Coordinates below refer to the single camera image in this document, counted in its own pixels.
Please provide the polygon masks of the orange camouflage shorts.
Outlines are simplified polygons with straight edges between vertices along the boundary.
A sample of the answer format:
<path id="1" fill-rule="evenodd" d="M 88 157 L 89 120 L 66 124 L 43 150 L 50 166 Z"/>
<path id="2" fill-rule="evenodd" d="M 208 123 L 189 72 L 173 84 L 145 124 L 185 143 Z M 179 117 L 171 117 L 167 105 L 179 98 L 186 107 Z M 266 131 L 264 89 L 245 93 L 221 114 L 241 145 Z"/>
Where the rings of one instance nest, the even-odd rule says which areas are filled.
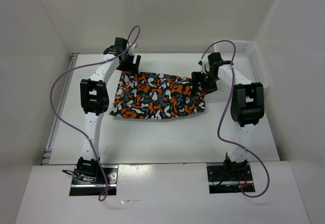
<path id="1" fill-rule="evenodd" d="M 203 113 L 209 92 L 192 90 L 188 77 L 158 73 L 122 72 L 111 116 L 127 119 L 171 119 Z"/>

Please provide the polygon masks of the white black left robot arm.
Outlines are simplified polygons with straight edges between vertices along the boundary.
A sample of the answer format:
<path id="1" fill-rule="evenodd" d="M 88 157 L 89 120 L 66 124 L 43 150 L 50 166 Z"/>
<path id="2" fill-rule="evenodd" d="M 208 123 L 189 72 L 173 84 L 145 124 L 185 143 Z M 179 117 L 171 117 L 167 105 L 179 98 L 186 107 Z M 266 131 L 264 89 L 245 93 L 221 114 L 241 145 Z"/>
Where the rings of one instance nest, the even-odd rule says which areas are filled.
<path id="1" fill-rule="evenodd" d="M 85 139 L 76 166 L 76 175 L 84 181 L 96 183 L 103 180 L 98 160 L 101 124 L 109 108 L 107 84 L 115 70 L 138 71 L 140 57 L 135 54 L 137 44 L 116 38 L 114 45 L 103 53 L 103 61 L 96 71 L 80 82 L 81 107 L 85 113 Z"/>

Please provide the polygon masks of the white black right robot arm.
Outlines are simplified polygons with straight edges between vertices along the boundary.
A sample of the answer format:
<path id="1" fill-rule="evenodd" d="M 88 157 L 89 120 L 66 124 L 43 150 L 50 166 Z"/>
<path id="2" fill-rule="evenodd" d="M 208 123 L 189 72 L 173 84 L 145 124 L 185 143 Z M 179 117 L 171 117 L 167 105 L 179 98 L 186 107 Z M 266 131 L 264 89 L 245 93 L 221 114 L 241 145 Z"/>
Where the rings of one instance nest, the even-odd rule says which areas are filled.
<path id="1" fill-rule="evenodd" d="M 200 60 L 200 72 L 192 72 L 192 89 L 195 93 L 204 90 L 215 91 L 216 82 L 221 80 L 231 89 L 225 109 L 217 128 L 217 137 L 224 143 L 234 145 L 235 148 L 225 155 L 223 161 L 223 177 L 234 180 L 240 173 L 247 170 L 247 155 L 250 145 L 251 132 L 263 118 L 265 113 L 264 86 L 260 82 L 253 82 L 241 74 L 230 60 L 223 60 L 219 52 L 208 55 L 208 61 Z M 235 127 L 235 140 L 224 139 L 221 126 L 227 110 Z"/>

